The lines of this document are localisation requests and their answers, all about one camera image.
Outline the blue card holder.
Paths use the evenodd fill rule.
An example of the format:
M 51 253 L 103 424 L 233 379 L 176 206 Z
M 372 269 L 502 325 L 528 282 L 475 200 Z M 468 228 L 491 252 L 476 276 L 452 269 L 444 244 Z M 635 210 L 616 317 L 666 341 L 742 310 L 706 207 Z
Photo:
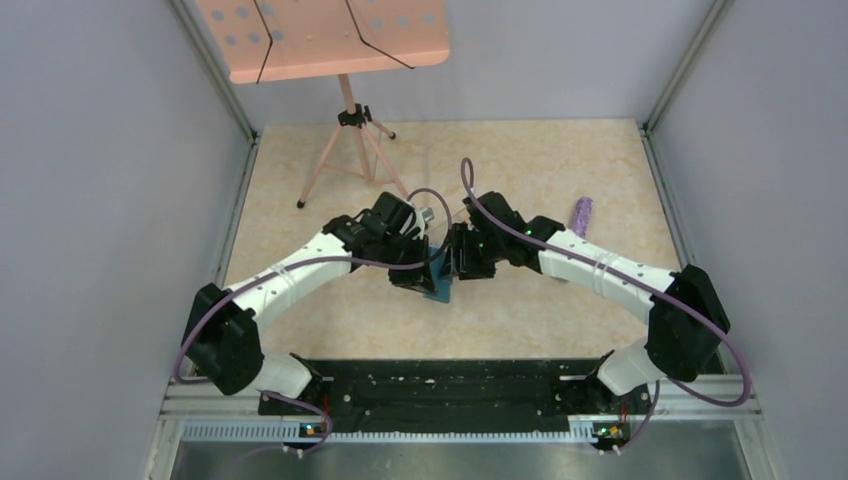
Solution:
M 438 302 L 441 304 L 449 304 L 451 301 L 452 279 L 440 279 L 439 270 L 443 262 L 444 252 L 433 260 L 429 268 L 434 283 L 434 290 L 429 294 L 423 294 L 423 297 L 429 301 Z

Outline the clear plastic box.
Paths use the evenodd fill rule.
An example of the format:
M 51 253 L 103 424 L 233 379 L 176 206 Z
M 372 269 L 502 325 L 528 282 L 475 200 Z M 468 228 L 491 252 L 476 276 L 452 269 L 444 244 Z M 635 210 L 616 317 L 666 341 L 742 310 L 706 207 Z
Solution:
M 468 214 L 466 207 L 460 207 L 457 212 L 453 212 L 450 219 L 434 219 L 426 230 L 428 245 L 430 247 L 440 247 L 443 244 L 448 229 L 454 223 L 463 223 L 467 220 Z

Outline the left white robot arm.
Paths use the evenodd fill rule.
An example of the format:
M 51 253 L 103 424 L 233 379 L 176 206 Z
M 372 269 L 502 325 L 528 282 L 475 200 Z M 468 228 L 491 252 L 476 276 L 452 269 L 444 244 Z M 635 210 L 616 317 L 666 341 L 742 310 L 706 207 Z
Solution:
M 265 352 L 261 335 L 321 286 L 360 266 L 390 272 L 424 267 L 428 208 L 383 192 L 355 216 L 328 221 L 304 246 L 239 283 L 202 287 L 193 300 L 180 355 L 197 368 L 198 383 L 225 395 L 272 391 L 297 413 L 319 404 L 316 373 L 294 354 Z

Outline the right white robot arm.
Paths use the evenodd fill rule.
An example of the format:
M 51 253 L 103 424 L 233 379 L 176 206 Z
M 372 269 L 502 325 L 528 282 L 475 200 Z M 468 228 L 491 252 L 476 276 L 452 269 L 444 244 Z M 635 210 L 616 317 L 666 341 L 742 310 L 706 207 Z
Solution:
M 491 278 L 507 261 L 574 283 L 625 309 L 647 327 L 644 337 L 605 355 L 586 385 L 589 404 L 612 412 L 635 387 L 661 378 L 692 382 L 730 329 L 707 272 L 671 271 L 598 247 L 544 216 L 529 221 L 495 191 L 464 198 L 469 219 L 453 227 L 453 267 L 462 280 Z

